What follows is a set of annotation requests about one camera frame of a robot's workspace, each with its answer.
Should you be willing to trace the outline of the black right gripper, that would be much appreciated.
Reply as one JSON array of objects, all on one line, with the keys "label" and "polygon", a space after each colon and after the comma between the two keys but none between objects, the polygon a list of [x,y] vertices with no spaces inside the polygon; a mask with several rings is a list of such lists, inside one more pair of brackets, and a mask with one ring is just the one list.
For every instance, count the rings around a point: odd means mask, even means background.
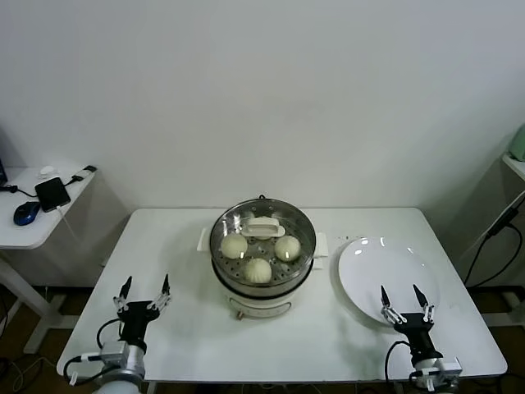
[{"label": "black right gripper", "polygon": [[381,315],[394,329],[405,335],[414,354],[430,354],[433,343],[430,334],[434,322],[435,306],[431,305],[425,294],[413,284],[413,290],[422,308],[422,313],[398,313],[391,305],[385,287],[381,286]]}]

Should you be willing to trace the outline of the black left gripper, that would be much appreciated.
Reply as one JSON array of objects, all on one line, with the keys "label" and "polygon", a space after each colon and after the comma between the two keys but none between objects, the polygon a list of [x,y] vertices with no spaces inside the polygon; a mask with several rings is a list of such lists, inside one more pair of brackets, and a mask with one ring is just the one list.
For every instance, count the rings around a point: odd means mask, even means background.
[{"label": "black left gripper", "polygon": [[161,294],[151,302],[133,301],[127,304],[131,283],[132,276],[128,276],[118,296],[113,297],[117,317],[123,323],[120,340],[128,345],[145,345],[144,338],[148,324],[159,318],[159,310],[163,310],[171,301],[169,277],[168,274],[165,275]]}]

